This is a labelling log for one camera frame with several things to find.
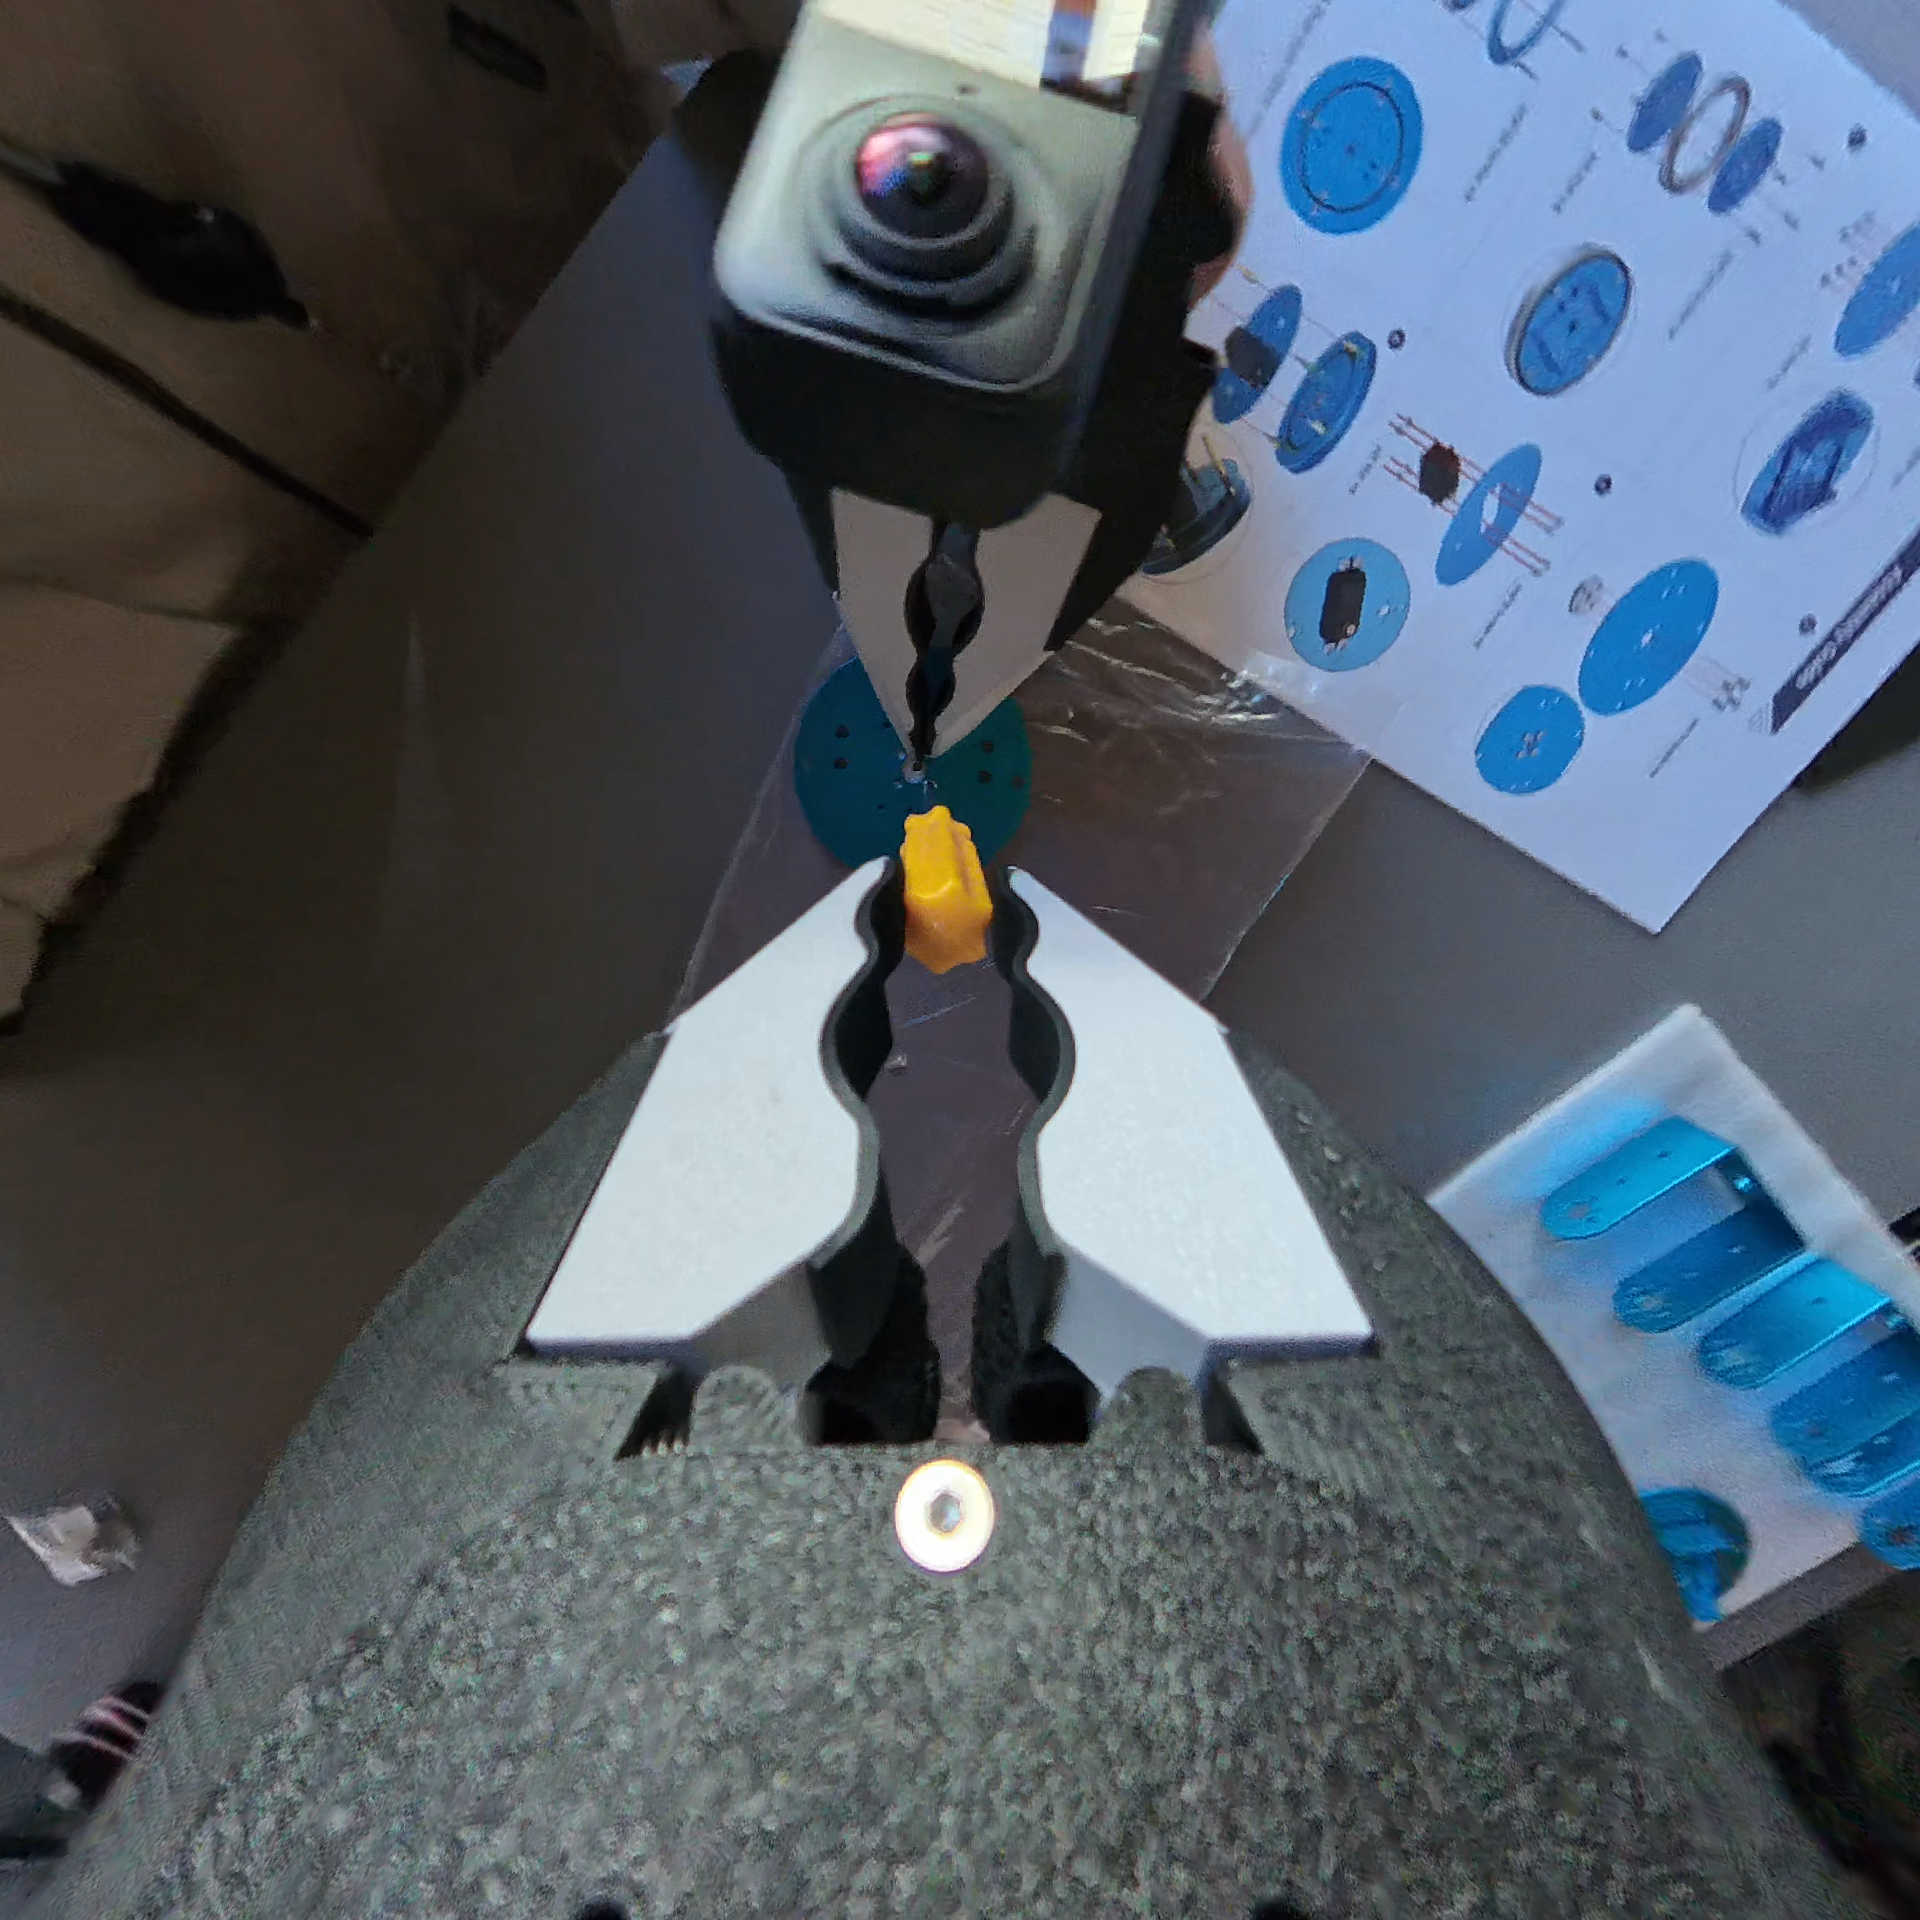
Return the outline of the clear plastic bag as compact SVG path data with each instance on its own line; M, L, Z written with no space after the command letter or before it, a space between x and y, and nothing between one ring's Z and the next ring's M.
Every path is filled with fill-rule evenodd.
M1056 1352L1022 1352L1012 1299L1015 1165L1034 1115L1012 1061L1003 973L1003 871L1022 869L1118 938L1177 991L1212 988L1228 955L1314 847L1359 760L1253 681L1223 673L1154 623L1097 616L1019 696L1034 793L1012 851L986 869L988 957L930 973L906 955L903 860L890 860L890 1052L877 1116L899 1280L868 1357L823 1365L801 1405L829 1447L933 1437L944 1365L930 1277L955 1273L933 1216L988 1210L993 1248L974 1277L973 1410L993 1437L1082 1437L1091 1379ZM853 869L801 818L794 766L771 771L701 946L717 988Z

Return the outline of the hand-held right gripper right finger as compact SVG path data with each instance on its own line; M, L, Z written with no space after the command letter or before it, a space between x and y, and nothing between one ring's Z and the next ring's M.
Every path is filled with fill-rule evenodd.
M1376 1339L1225 1025L1022 869L1003 871L1022 1352L1091 1389L1228 1357L1350 1357Z

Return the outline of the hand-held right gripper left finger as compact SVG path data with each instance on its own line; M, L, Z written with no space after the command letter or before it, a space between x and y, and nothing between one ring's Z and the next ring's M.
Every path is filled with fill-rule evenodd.
M676 1013L530 1310L543 1357L816 1378L890 1315L868 1092L890 1059L890 860Z

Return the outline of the small clear parts bag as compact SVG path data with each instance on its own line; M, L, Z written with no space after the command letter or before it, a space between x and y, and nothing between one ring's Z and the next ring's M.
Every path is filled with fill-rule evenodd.
M71 1594L136 1570L144 1556L140 1528L111 1498L3 1514L3 1525Z

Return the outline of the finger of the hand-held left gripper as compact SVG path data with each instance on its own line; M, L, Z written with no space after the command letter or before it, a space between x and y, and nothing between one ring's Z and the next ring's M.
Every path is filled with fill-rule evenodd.
M955 752L1041 663L1086 559L1097 511L1046 494L986 536L941 525L930 546L930 754Z
M906 686L919 670L919 649L906 629L906 598L930 563L941 521L868 499L858 493L829 493L835 553L839 553L839 609L853 656L882 698L886 721L899 727L912 760L930 760L933 748L916 748L916 710Z

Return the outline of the white foam sheet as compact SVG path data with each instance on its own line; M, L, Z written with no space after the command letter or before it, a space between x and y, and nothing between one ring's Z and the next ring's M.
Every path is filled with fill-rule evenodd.
M1886 1226L1696 1007L1671 1010L1429 1200L1567 1367L1644 1502L1696 1632L1730 1665L1908 1570L1858 1544L1871 1498L1817 1489L1772 1447L1770 1402L1711 1379L1696 1357L1696 1343L1772 1280L1676 1331L1616 1315L1617 1280L1714 1226L1730 1210L1723 1192L1676 1193L1588 1244L1544 1233L1539 1200L1554 1185L1666 1116L1730 1141L1805 1233L1805 1261L1853 1268L1915 1325L1915 1226Z

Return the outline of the assembly guide booklet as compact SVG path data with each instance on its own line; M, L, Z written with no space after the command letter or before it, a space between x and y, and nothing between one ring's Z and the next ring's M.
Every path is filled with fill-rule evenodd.
M1223 6L1176 635L1662 932L1915 649L1915 113L1792 6Z

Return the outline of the black red servo stack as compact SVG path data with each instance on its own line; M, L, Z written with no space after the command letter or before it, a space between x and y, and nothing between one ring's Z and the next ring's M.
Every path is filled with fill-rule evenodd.
M0 1866L62 1859L93 1813L136 1766L164 1705L159 1677L136 1677L93 1701L41 1756L28 1813L3 1815Z

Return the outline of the person's left hand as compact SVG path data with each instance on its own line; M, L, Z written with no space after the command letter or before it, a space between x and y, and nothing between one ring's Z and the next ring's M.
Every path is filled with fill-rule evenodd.
M1241 142L1240 124L1236 124L1228 86L1223 78L1223 58L1215 58L1215 40L1212 40L1208 23L1191 40L1187 78L1215 109L1212 147L1208 147L1212 183L1223 189L1223 204L1236 217L1236 229L1241 229L1246 217L1253 217L1253 198L1255 198L1255 172L1253 172L1253 158L1246 158L1246 142Z

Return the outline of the blue round metal plate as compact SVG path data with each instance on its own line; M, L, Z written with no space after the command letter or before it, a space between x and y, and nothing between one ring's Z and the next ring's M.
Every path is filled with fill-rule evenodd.
M841 869L899 854L906 818L933 805L966 822L979 864L993 869L1034 793L1027 717L1005 698L916 771L868 670L848 658L801 707L794 791L806 830Z

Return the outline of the orange handled screwdriver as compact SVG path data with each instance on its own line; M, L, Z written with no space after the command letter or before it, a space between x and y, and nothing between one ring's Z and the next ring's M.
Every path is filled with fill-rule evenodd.
M903 830L906 955L930 973L949 973L988 957L993 888L973 830L944 805L930 805Z

